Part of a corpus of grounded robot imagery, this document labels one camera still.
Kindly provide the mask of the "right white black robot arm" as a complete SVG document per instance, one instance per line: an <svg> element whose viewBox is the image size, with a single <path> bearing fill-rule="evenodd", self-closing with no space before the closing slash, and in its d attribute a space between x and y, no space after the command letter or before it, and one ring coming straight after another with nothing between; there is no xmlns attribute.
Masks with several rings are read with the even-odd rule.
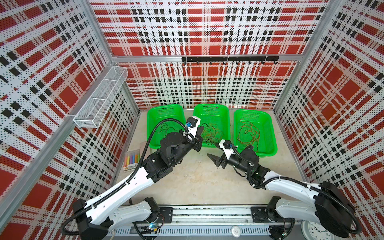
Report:
<svg viewBox="0 0 384 240"><path fill-rule="evenodd" d="M273 197L267 210L270 219L291 218L317 223L340 238L362 232L354 205L333 183L314 184L282 176L261 166L260 158L251 146L242 152L233 144L220 149L223 151L220 157L208 154L216 167L232 167L254 189L275 191L294 198L294 201L288 202L281 197Z"/></svg>

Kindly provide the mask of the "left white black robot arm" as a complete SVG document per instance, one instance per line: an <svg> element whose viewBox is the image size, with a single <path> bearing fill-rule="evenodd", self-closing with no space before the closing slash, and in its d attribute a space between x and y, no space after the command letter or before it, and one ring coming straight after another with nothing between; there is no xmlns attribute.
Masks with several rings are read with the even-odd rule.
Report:
<svg viewBox="0 0 384 240"><path fill-rule="evenodd" d="M160 148L147 158L141 157L128 177L99 196L88 201L80 199L73 204L74 214L61 225L62 235L101 240L124 224L151 223L158 218L160 207L153 198L145 198L131 206L124 206L124 203L171 173L190 150L200 151L204 129L200 118L189 117L186 124L176 119L172 121L182 130L167 134L160 141Z"/></svg>

